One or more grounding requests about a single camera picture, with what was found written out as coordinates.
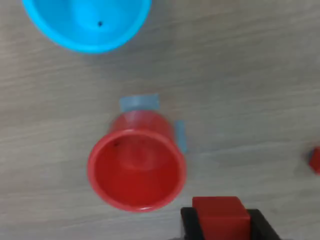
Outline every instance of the wood grain surface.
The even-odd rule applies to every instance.
[[[185,120],[187,183],[131,214],[86,176],[122,96],[159,93]],[[0,2],[0,239],[167,240],[192,196],[239,196],[284,239],[320,237],[319,0],[154,0],[128,44],[82,55],[51,43],[19,0]]]

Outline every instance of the red object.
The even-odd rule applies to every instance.
[[[205,240],[250,240],[250,215],[235,196],[194,197]]]
[[[315,173],[320,174],[320,147],[314,149],[309,165]]]
[[[93,148],[88,178],[112,206],[148,212],[170,203],[186,180],[186,163],[172,125],[151,110],[121,114]]]

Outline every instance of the red cube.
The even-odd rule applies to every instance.
[[[320,174],[320,147],[314,149],[309,165],[316,174]]]
[[[235,196],[194,197],[205,240],[250,240],[250,215]]]

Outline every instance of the blue tape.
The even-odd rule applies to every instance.
[[[185,122],[182,120],[176,121],[174,123],[174,131],[175,142],[180,151],[185,154],[188,151]]]
[[[120,98],[121,111],[158,110],[160,108],[158,94],[134,95]]]

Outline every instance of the cup rim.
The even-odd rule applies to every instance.
[[[112,42],[99,45],[79,43],[63,36],[46,23],[44,18],[37,11],[34,0],[22,0],[22,3],[31,21],[45,36],[47,36],[56,44],[76,52],[87,54],[101,54],[124,45],[136,35],[149,14],[152,0],[143,0],[137,18],[132,23],[131,27],[129,27],[120,37],[116,38]]]
[[[95,169],[96,169],[96,161],[97,161],[97,156],[103,149],[105,145],[108,143],[114,141],[115,139],[124,137],[124,136],[144,136],[144,137],[149,137],[152,139],[155,139],[162,144],[164,144],[175,156],[175,159],[177,161],[178,167],[179,167],[179,178],[178,182],[176,183],[175,188],[173,191],[168,194],[165,198],[153,203],[152,205],[145,206],[145,207],[140,207],[140,206],[132,206],[132,205],[127,205],[123,204],[122,202],[119,202],[115,199],[112,198],[112,196],[106,194],[106,192],[100,187],[99,183],[97,182],[97,179],[95,177]],[[93,190],[108,204],[111,206],[129,211],[129,212],[151,212],[157,209],[160,209],[170,202],[172,202],[176,196],[182,191],[185,182],[186,182],[186,175],[187,175],[187,169],[186,169],[186,162],[185,162],[185,157],[184,155],[180,152],[179,148],[176,146],[172,140],[169,138],[161,135],[160,133],[153,132],[147,129],[130,129],[130,130],[121,130],[121,131],[116,131],[109,133],[102,137],[96,145],[93,147],[89,159],[88,159],[88,164],[87,164],[87,175],[89,182],[93,188]]]

